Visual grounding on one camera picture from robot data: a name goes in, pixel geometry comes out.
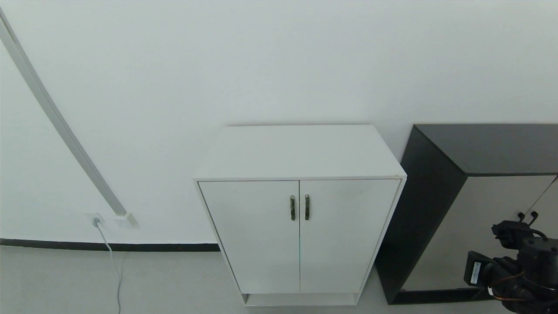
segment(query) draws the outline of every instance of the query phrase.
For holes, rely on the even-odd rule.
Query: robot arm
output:
[[[503,221],[492,227],[492,233],[504,248],[518,250],[517,259],[491,259],[470,251],[465,282],[487,288],[512,312],[558,313],[558,240],[522,221]]]

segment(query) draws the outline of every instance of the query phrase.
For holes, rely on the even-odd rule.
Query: cabinet base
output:
[[[246,306],[335,306],[357,305],[357,293],[250,293]]]

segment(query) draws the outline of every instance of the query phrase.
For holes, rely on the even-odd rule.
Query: white switch box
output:
[[[114,222],[121,228],[139,228],[138,222],[132,213],[126,213],[124,216],[116,216]]]

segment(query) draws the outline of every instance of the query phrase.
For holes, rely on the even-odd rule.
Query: cabinet handle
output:
[[[291,220],[295,220],[295,196],[291,195]]]
[[[310,219],[310,195],[304,195],[304,201],[306,203],[306,211],[304,212],[304,220]]]

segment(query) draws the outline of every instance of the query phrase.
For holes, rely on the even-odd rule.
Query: plug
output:
[[[93,223],[92,223],[93,226],[95,226],[96,228],[98,228],[100,222],[101,222],[101,219],[99,219],[99,218],[97,218],[97,217],[93,217]]]

